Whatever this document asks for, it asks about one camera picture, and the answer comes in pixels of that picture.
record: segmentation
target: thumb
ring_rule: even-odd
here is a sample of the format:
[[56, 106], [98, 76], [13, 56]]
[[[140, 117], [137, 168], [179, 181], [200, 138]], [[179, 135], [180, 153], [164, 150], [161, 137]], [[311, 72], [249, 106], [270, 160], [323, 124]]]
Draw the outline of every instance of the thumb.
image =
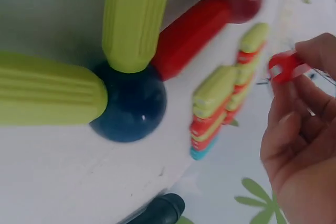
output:
[[325, 33], [316, 38], [296, 43], [299, 57], [313, 68], [330, 74], [336, 80], [336, 37]]
[[271, 183], [283, 165], [293, 158], [290, 146], [298, 139], [300, 129], [301, 116], [297, 112], [285, 115], [275, 127], [266, 129], [260, 158]]

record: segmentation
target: blue plastic piece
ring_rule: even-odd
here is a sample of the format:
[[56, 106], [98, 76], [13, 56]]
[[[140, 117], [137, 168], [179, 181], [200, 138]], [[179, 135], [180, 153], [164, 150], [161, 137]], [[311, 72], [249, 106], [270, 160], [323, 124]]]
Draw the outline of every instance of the blue plastic piece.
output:
[[121, 73], [106, 62], [94, 72], [108, 90], [108, 105], [91, 127], [116, 142], [134, 142], [152, 133], [162, 121], [167, 96], [157, 70], [149, 65], [138, 73]]
[[218, 139], [219, 139], [219, 136], [217, 135], [215, 137], [215, 139], [212, 140], [212, 142], [210, 143], [210, 145], [205, 150], [203, 150], [203, 151], [197, 151], [194, 147], [191, 147], [190, 155], [196, 161], [203, 159], [205, 157], [205, 155], [212, 149], [212, 147], [214, 147], [214, 145], [217, 143]]

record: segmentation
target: black object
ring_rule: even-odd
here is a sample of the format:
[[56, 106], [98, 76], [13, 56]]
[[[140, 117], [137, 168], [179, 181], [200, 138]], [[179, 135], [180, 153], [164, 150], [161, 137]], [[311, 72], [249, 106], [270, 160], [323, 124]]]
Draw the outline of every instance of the black object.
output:
[[146, 210], [127, 224], [175, 224], [185, 209], [183, 199], [177, 194], [156, 197]]

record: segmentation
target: hand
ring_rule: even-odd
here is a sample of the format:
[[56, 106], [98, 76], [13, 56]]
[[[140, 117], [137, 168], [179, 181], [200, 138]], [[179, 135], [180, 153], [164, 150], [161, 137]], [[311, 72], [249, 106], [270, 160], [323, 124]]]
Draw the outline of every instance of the hand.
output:
[[[334, 36], [300, 42], [296, 50], [336, 80]], [[291, 224], [336, 223], [336, 99], [305, 76], [272, 87], [260, 157], [279, 204]]]

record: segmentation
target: green leaf pattern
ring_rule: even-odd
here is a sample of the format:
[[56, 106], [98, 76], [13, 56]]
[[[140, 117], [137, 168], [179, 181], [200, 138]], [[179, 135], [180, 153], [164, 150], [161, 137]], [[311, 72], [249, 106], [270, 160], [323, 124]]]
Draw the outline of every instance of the green leaf pattern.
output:
[[286, 219], [284, 218], [278, 205], [275, 193], [272, 194], [271, 199], [266, 191], [250, 178], [244, 178], [241, 183], [251, 194], [257, 196], [259, 199], [236, 196], [235, 200], [243, 205], [262, 208], [262, 210], [253, 217], [250, 224], [269, 224], [273, 214], [275, 214], [277, 224], [287, 224]]
[[239, 202], [240, 204], [251, 206], [251, 207], [266, 207], [267, 206], [265, 202], [259, 201], [257, 199], [251, 199], [248, 197], [237, 196], [235, 197], [235, 200]]

